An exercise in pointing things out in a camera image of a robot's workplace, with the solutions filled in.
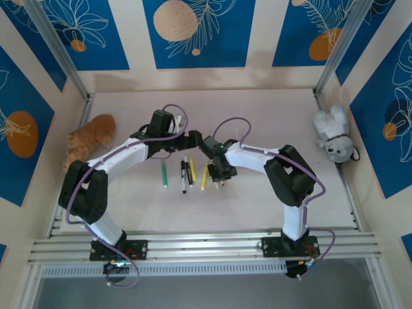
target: black marker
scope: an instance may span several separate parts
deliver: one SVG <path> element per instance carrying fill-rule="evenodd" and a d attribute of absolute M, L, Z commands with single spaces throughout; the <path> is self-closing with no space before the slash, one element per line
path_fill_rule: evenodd
<path fill-rule="evenodd" d="M 185 162 L 180 161 L 180 170 L 182 172 L 182 192 L 186 194 L 186 177 L 185 177 Z"/>
<path fill-rule="evenodd" d="M 192 179 L 192 173 L 191 173 L 191 167 L 189 165 L 189 161 L 186 156 L 183 157 L 183 160 L 185 161 L 185 169 L 186 169 L 187 180 L 189 181 L 189 187 L 193 188 L 193 179 Z"/>

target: green marker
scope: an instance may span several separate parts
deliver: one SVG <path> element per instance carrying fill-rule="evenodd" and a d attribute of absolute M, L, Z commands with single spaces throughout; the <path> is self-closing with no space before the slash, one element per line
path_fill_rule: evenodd
<path fill-rule="evenodd" d="M 167 189 L 167 172 L 165 160 L 162 160 L 163 188 Z"/>

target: yellow marker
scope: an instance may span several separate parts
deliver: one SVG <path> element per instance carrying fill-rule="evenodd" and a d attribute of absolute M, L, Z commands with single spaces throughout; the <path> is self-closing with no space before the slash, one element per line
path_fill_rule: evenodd
<path fill-rule="evenodd" d="M 201 189 L 204 190 L 206 188 L 206 181 L 207 177 L 209 175 L 209 171 L 207 169 L 207 165 L 205 166 L 205 169 L 203 170 L 203 180 L 201 181 Z"/>
<path fill-rule="evenodd" d="M 193 180 L 193 182 L 196 182 L 196 171 L 194 170 L 194 163 L 193 163 L 192 156 L 189 157 L 189 163 L 191 165 L 192 180 Z"/>

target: vertical metal post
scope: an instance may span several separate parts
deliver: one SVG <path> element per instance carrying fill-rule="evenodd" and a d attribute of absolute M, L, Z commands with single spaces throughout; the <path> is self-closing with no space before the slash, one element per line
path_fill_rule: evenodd
<path fill-rule="evenodd" d="M 80 96 L 82 96 L 84 100 L 87 100 L 89 94 L 86 87 L 81 81 L 79 74 L 77 74 L 77 69 L 73 61 L 59 39 L 40 2 L 37 0 L 23 0 L 23 5 L 63 72 L 70 79 Z"/>
<path fill-rule="evenodd" d="M 332 50 L 329 59 L 326 61 L 324 70 L 319 77 L 316 87 L 315 96 L 318 96 L 320 92 L 327 85 L 328 81 L 335 73 L 339 63 L 346 51 L 349 48 L 350 43 L 355 37 L 359 27 L 361 26 L 366 13 L 368 13 L 374 0 L 353 0 L 356 1 L 353 11 L 350 14 L 348 21 L 346 22 L 339 39 L 336 42 L 334 49 Z"/>

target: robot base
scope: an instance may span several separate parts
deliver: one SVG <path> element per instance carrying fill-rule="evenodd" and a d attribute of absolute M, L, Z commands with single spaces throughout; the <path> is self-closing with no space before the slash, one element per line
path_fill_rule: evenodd
<path fill-rule="evenodd" d="M 125 240 L 122 242 L 122 250 L 132 260 L 146 260 L 147 240 Z M 91 242 L 90 261 L 112 261 L 123 259 L 116 252 L 105 247 L 99 241 Z"/>
<path fill-rule="evenodd" d="M 316 258 L 321 255 L 319 244 L 315 236 L 305 235 L 292 241 L 283 233 L 281 237 L 262 238 L 262 250 L 264 258 Z"/>

